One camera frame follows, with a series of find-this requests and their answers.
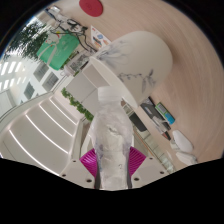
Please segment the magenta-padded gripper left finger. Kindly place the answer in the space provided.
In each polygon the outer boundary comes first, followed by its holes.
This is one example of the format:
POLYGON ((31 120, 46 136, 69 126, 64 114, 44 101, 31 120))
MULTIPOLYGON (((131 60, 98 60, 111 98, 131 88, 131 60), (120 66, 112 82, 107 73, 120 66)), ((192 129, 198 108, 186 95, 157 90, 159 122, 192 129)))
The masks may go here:
POLYGON ((91 149, 80 159, 72 159, 60 176, 81 187, 99 189, 100 175, 95 150, 91 149))

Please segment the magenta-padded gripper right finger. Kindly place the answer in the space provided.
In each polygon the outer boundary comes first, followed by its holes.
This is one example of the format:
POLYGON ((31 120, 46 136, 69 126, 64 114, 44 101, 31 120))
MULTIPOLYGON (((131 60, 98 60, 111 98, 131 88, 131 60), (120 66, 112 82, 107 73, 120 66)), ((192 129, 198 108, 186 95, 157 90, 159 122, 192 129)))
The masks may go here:
POLYGON ((128 187, 140 188, 168 175, 166 169, 153 157, 146 157, 134 147, 130 148, 128 187))

